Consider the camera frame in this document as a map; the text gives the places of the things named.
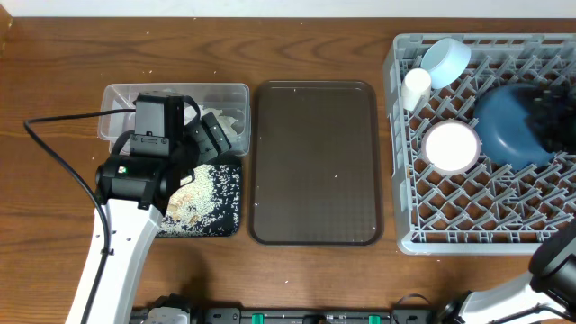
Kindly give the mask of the white napkin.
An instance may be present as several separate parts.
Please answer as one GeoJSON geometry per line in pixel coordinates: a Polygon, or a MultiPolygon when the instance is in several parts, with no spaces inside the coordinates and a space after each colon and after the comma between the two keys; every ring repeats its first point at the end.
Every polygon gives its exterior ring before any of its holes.
{"type": "MultiPolygon", "coordinates": [[[[233,136],[238,136],[243,131],[243,127],[239,125],[239,119],[229,115],[229,110],[224,111],[216,108],[205,108],[202,105],[200,105],[200,110],[202,116],[212,113],[229,139],[233,136]]],[[[190,122],[196,115],[197,113],[194,108],[187,105],[184,109],[184,124],[190,122]]]]}

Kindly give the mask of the dark blue plate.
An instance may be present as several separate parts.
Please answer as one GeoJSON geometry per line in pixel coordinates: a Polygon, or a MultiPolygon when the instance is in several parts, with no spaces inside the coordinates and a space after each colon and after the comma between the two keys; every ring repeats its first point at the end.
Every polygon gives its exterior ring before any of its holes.
{"type": "Polygon", "coordinates": [[[495,87],[475,104],[474,129],[481,151],[497,165],[514,171],[528,165],[546,166],[555,156],[546,151],[526,123],[535,85],[515,83],[495,87]]]}

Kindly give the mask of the light blue bowl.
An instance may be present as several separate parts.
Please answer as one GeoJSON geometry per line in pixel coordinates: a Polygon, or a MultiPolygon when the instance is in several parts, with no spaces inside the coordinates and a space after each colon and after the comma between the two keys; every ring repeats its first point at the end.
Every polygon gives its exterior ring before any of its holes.
{"type": "Polygon", "coordinates": [[[431,77],[431,88],[451,85],[465,71],[472,56],[469,46],[452,38],[444,38],[424,54],[420,67],[431,77]]]}

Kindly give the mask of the cream white cup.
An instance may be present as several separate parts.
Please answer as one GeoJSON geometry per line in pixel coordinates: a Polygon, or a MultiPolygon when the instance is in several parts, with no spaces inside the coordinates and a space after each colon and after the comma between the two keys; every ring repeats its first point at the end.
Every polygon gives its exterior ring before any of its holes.
{"type": "Polygon", "coordinates": [[[407,111],[414,111],[419,104],[429,101],[431,92],[431,76],[423,68],[414,68],[404,77],[400,99],[402,107],[407,111]]]}

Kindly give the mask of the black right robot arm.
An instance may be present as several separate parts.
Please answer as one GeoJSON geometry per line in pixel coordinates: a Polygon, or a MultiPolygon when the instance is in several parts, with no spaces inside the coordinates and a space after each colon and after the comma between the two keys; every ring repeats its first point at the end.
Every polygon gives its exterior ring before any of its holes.
{"type": "MultiPolygon", "coordinates": [[[[575,90],[562,86],[524,94],[528,128],[550,151],[575,152],[575,90]]],[[[448,303],[433,323],[575,321],[575,222],[536,250],[528,271],[496,288],[468,292],[448,303]]]]}

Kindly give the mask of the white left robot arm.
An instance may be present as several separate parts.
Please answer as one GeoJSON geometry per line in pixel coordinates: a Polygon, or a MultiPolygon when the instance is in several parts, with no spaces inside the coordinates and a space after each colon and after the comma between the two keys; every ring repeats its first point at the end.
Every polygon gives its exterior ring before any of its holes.
{"type": "Polygon", "coordinates": [[[128,322],[171,196],[231,148],[216,117],[188,95],[145,92],[134,105],[134,129],[96,171],[93,236],[69,323],[128,322]]]}

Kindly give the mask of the grey dishwasher rack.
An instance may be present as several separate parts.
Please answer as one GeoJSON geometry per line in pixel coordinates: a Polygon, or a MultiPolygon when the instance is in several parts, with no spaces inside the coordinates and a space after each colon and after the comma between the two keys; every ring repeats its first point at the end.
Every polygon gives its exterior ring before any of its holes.
{"type": "Polygon", "coordinates": [[[397,242],[409,255],[530,255],[575,216],[575,157],[514,168],[480,156],[456,175],[441,175],[424,157],[426,132],[448,119],[477,124],[476,103],[507,84],[575,85],[571,34],[458,34],[471,50],[465,71],[407,111],[401,82],[419,67],[439,34],[400,34],[383,64],[391,125],[391,191],[397,242]]]}

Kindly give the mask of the clear plastic bin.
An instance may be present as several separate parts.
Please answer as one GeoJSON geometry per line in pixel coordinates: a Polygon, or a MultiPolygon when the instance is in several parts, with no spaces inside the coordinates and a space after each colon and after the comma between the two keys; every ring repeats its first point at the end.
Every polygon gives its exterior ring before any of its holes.
{"type": "MultiPolygon", "coordinates": [[[[134,109],[133,102],[140,93],[170,92],[191,96],[205,108],[229,110],[229,115],[239,119],[243,131],[238,136],[228,138],[230,154],[243,157],[249,152],[251,138],[251,116],[249,88],[242,83],[144,83],[111,84],[103,92],[101,111],[134,109]]],[[[98,124],[98,137],[109,142],[112,150],[118,137],[125,131],[133,130],[135,113],[118,113],[101,116],[98,124]]]]}

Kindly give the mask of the dark brown serving tray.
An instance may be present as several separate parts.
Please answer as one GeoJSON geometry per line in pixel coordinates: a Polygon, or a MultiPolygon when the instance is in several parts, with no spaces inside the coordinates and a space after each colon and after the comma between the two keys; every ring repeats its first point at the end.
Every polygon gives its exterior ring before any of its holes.
{"type": "Polygon", "coordinates": [[[384,225],[373,88],[267,81],[255,104],[251,237],[267,246],[375,243],[384,225]]]}

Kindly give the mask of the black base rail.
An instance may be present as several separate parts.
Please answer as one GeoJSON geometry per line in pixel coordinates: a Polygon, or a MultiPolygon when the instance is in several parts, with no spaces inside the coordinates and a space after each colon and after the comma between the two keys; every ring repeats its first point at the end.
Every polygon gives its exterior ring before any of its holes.
{"type": "Polygon", "coordinates": [[[280,310],[224,308],[202,309],[186,298],[161,296],[147,308],[131,311],[130,324],[415,324],[462,323],[448,313],[416,308],[396,310],[280,310]]]}

